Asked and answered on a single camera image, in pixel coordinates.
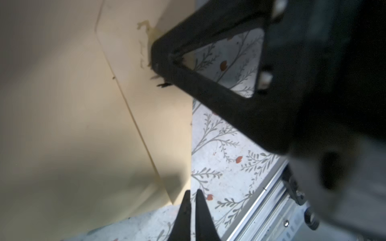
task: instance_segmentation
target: screw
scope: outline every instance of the screw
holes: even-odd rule
[[[270,71],[262,71],[260,74],[257,89],[268,89],[273,79],[273,75]]]
[[[275,0],[273,3],[272,19],[277,18],[283,14],[288,4],[288,0]]]
[[[284,227],[287,228],[290,225],[290,222],[286,219],[286,220],[284,220],[283,224],[284,224]]]

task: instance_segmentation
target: floral patterned floor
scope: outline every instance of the floral patterned floor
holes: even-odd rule
[[[196,51],[195,70],[236,93],[249,97],[254,90],[263,33],[256,29],[210,44]],[[191,173],[192,213],[200,188],[221,237],[279,156],[264,151],[201,103],[193,102]],[[164,241],[179,206],[91,230],[66,241]],[[195,217],[191,222],[195,240]]]

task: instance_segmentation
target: patterned tablecloth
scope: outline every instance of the patterned tablecloth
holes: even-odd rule
[[[262,30],[256,29],[203,47],[196,51],[195,70],[249,97],[262,40]],[[200,188],[221,237],[279,157],[264,151],[197,101],[193,102],[192,128],[192,214],[196,190]],[[179,206],[167,206],[66,241],[164,241],[173,228],[178,209]]]

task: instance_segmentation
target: black metal bracket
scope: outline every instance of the black metal bracket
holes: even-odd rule
[[[295,201],[295,203],[297,205],[303,205],[307,200],[304,194],[299,191],[298,183],[295,180],[289,165],[284,168],[281,179],[287,189],[288,194]]]
[[[341,0],[288,0],[273,18],[282,0],[209,0],[154,42],[152,69],[265,150],[286,154],[307,98],[322,101],[318,96],[335,82],[362,1],[342,8]],[[253,96],[244,98],[181,63],[185,53],[255,28],[264,31],[256,83],[268,69],[273,79],[267,91],[256,84]]]

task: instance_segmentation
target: stain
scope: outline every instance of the stain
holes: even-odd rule
[[[236,163],[240,163],[241,160],[242,160],[242,156],[237,157],[237,158],[236,158]]]
[[[144,43],[142,43],[142,41],[139,41],[139,47],[140,47],[139,52],[143,56],[144,55],[143,49],[144,49],[145,45],[144,45]]]
[[[149,20],[145,20],[143,22],[139,22],[137,23],[137,30],[140,30],[143,26],[145,26],[146,28],[146,35],[147,35],[147,47],[148,49],[151,48],[151,46],[153,45],[153,43],[159,38],[161,37],[164,33],[162,31],[160,31],[159,29],[155,28],[155,27],[152,27],[150,25],[150,22]],[[148,51],[148,55],[149,55],[149,64],[147,66],[151,66],[151,61],[150,61],[150,51]]]
[[[221,62],[221,64],[220,64],[220,70],[221,71],[225,71],[226,69],[227,69],[227,61],[226,60],[224,60],[224,61],[222,61]]]

